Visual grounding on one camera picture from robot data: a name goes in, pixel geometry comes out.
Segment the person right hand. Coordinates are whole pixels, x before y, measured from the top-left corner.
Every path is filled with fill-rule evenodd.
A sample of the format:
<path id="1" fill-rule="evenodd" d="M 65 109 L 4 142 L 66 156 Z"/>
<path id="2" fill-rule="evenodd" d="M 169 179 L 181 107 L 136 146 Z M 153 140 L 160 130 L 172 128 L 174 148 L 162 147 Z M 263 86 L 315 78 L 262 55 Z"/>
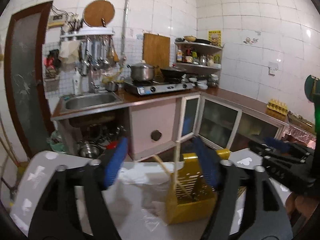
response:
<path id="1" fill-rule="evenodd" d="M 316 199 L 303 195 L 298 196 L 292 192 L 285 202 L 285 208 L 289 218 L 291 218 L 293 212 L 297 210 L 307 220 L 309 220 L 318 204 L 319 201 Z"/>

